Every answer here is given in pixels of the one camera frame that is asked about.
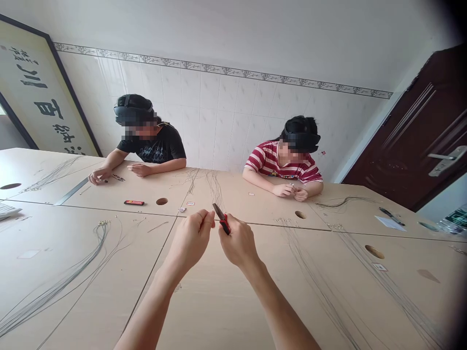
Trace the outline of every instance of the metal ruler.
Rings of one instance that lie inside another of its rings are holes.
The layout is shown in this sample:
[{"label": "metal ruler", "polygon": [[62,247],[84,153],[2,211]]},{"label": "metal ruler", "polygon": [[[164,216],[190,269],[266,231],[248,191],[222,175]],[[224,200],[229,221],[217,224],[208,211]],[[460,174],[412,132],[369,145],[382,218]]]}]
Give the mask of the metal ruler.
[{"label": "metal ruler", "polygon": [[68,192],[66,195],[64,195],[58,202],[56,202],[54,204],[54,206],[56,205],[62,205],[63,203],[65,203],[68,198],[70,198],[72,195],[74,195],[76,193],[77,190],[79,190],[81,187],[83,187],[88,181],[88,178],[86,177],[83,181],[81,181],[79,184],[77,184],[75,187],[73,187],[70,192]]}]

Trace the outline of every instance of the vr headset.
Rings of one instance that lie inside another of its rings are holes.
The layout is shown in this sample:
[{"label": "vr headset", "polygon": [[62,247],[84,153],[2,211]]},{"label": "vr headset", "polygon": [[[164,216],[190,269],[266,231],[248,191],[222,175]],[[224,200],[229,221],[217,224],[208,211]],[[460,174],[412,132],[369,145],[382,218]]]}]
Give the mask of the vr headset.
[{"label": "vr headset", "polygon": [[292,119],[296,123],[302,123],[305,126],[302,132],[291,132],[287,130],[287,123],[284,126],[284,133],[286,135],[286,141],[289,149],[295,150],[298,153],[313,153],[318,150],[318,143],[321,140],[321,136],[310,132],[311,124],[310,121],[305,117],[299,117]]},{"label": "vr headset", "polygon": [[115,121],[121,126],[143,126],[146,122],[155,122],[157,113],[154,112],[152,103],[149,109],[128,107],[131,95],[125,95],[125,104],[114,107]]}]

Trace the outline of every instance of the person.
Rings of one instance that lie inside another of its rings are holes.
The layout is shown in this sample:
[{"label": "person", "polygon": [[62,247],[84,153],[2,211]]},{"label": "person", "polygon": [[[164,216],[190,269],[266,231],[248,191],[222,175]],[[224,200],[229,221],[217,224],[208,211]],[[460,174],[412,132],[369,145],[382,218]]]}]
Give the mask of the person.
[{"label": "person", "polygon": [[143,162],[154,163],[129,165],[128,169],[138,177],[186,166],[185,149],[178,131],[170,123],[162,121],[150,100],[135,94],[124,95],[118,98],[114,112],[116,122],[126,128],[125,140],[110,152],[102,167],[88,176],[90,183],[100,185],[129,153],[136,153]]},{"label": "person", "polygon": [[[227,214],[227,220],[230,235],[220,225],[218,230],[222,249],[227,259],[243,272],[258,296],[276,348],[320,349],[259,258],[251,227],[231,214]],[[180,223],[165,261],[114,350],[156,348],[170,298],[183,276],[201,259],[214,226],[214,212],[204,209]]]},{"label": "person", "polygon": [[[243,178],[278,197],[293,194],[299,202],[321,193],[323,178],[310,155],[318,150],[320,139],[314,118],[296,116],[289,119],[278,138],[266,141],[253,150],[243,169]],[[274,185],[260,174],[298,179],[303,187]]]}]

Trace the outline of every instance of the hand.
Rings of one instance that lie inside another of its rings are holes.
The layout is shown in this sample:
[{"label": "hand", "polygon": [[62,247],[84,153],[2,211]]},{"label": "hand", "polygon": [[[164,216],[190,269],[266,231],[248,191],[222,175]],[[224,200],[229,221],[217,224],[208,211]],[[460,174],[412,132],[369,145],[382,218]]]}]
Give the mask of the hand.
[{"label": "hand", "polygon": [[295,190],[295,200],[303,202],[308,199],[308,192],[303,188],[298,188]]},{"label": "hand", "polygon": [[287,197],[288,195],[291,195],[294,192],[294,187],[289,184],[275,185],[272,188],[272,193],[274,193],[278,197]]},{"label": "hand", "polygon": [[88,176],[88,181],[93,184],[93,185],[100,185],[103,183],[102,181],[99,180],[104,180],[112,175],[112,169],[109,168],[99,168],[94,170],[91,174]]},{"label": "hand", "polygon": [[202,209],[186,217],[177,228],[164,264],[174,267],[182,278],[203,256],[214,226],[213,211]]},{"label": "hand", "polygon": [[150,166],[135,163],[127,166],[128,170],[135,173],[137,177],[145,177],[152,174],[152,168]]},{"label": "hand", "polygon": [[261,262],[256,251],[251,227],[231,214],[227,214],[227,222],[231,231],[230,235],[225,233],[222,226],[219,225],[220,244],[227,259],[242,271]]}]

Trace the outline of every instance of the black hair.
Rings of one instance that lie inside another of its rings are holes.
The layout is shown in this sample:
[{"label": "black hair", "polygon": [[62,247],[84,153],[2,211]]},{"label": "black hair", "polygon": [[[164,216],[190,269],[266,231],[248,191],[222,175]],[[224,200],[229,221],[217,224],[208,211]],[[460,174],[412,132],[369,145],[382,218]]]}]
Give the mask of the black hair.
[{"label": "black hair", "polygon": [[[125,100],[126,100],[126,95],[123,95],[118,98],[117,100],[117,106],[121,107],[125,105]],[[148,100],[147,98],[137,95],[137,94],[131,94],[130,98],[128,99],[128,107],[133,107],[133,108],[141,108],[148,110],[152,106],[151,100]],[[157,115],[157,113],[154,113],[155,118],[156,118],[156,123],[160,124],[162,123],[162,119]]]},{"label": "black hair", "polygon": [[[318,126],[316,125],[316,121],[315,121],[315,119],[313,117],[305,118],[304,116],[296,116],[296,117],[293,117],[293,118],[289,119],[288,121],[286,121],[285,126],[287,127],[287,130],[289,132],[292,132],[292,133],[304,132],[305,129],[306,129],[305,119],[308,120],[309,127],[310,127],[310,130],[309,130],[310,134],[317,135],[318,134]],[[287,141],[287,136],[286,136],[285,130],[282,130],[282,133],[281,133],[281,135],[279,135],[278,138],[273,139],[271,141],[279,141],[279,140]]]}]

